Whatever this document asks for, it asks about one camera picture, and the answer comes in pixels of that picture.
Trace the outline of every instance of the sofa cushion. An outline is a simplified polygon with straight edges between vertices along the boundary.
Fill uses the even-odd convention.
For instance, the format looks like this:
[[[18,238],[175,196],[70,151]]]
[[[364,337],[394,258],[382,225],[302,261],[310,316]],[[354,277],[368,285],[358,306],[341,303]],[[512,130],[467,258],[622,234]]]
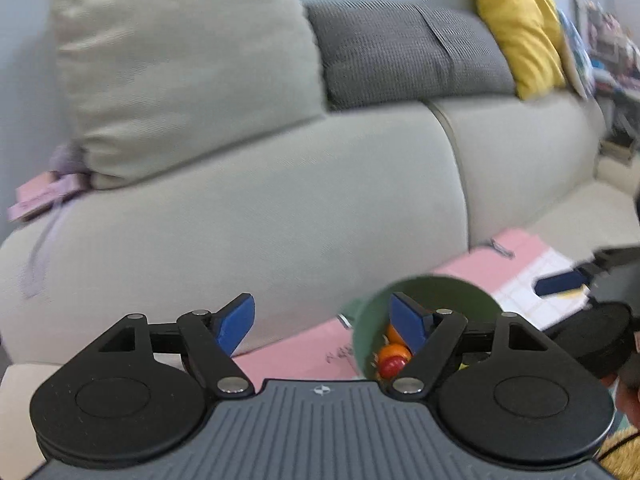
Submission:
[[[476,5],[509,63],[521,99],[564,88],[554,0],[476,0]]]
[[[332,114],[63,210],[0,250],[0,331],[14,362],[63,363],[130,312],[174,321],[254,295],[246,351],[467,250],[447,136],[421,104]]]
[[[640,244],[633,197],[596,180],[544,211],[527,230],[576,261],[600,247]]]
[[[336,108],[514,93],[500,48],[475,15],[375,2],[307,6]]]
[[[472,245],[526,225],[590,180],[606,132],[594,101],[564,91],[527,103],[482,97],[430,106],[456,152]]]
[[[322,114],[299,0],[52,0],[58,67],[98,188]]]

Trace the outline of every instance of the green cup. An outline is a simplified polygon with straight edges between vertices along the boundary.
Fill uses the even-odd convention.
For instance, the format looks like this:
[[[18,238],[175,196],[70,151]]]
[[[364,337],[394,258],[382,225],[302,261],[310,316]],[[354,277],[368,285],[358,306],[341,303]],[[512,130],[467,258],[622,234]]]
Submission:
[[[404,292],[424,308],[450,308],[470,321],[495,321],[500,306],[484,290],[469,282],[448,276],[419,276],[396,282],[369,300],[356,300],[345,307],[352,320],[353,354],[360,372],[375,377],[373,354],[383,345],[389,323],[389,298],[393,292]]]

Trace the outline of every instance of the blue object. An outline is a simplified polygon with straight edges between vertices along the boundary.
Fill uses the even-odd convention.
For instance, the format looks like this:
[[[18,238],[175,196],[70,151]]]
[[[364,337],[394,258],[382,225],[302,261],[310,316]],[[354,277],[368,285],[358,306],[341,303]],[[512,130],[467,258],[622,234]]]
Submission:
[[[534,284],[533,291],[538,296],[549,296],[581,288],[583,285],[588,285],[588,283],[589,279],[579,270],[570,270],[562,274],[540,278]]]
[[[391,295],[389,319],[412,354],[415,355],[427,342],[426,327],[433,325],[433,316],[406,295]]]
[[[222,314],[223,319],[216,341],[225,354],[230,356],[254,325],[254,297],[251,294],[241,294],[219,314]]]
[[[590,99],[595,94],[596,81],[589,53],[574,24],[562,10],[558,10],[558,19],[564,32],[566,47],[569,50],[567,57],[571,58],[563,59],[565,63],[569,64],[564,67],[564,71],[575,91],[583,99]]]

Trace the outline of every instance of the black cable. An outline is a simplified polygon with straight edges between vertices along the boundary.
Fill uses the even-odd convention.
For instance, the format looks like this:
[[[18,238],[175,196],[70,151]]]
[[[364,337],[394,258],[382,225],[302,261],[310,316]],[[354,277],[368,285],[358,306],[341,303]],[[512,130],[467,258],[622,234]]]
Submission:
[[[598,462],[602,462],[604,459],[606,459],[607,457],[611,456],[613,453],[615,453],[617,450],[619,450],[622,446],[625,446],[626,444],[628,444],[629,442],[631,442],[632,440],[635,440],[636,438],[638,438],[640,436],[640,431],[636,431],[635,433],[630,434],[629,436],[626,436],[625,438],[623,438],[619,443],[611,446],[609,449],[607,449],[602,456],[598,459]]]

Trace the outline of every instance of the screw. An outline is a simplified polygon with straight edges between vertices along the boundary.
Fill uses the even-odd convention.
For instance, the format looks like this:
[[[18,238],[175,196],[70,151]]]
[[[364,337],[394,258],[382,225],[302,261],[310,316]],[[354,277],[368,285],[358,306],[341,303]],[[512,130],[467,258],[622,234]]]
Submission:
[[[415,377],[402,377],[394,381],[394,390],[401,394],[415,395],[424,389],[424,383]]]
[[[241,394],[249,389],[249,383],[242,377],[224,377],[218,381],[218,389],[226,394]]]

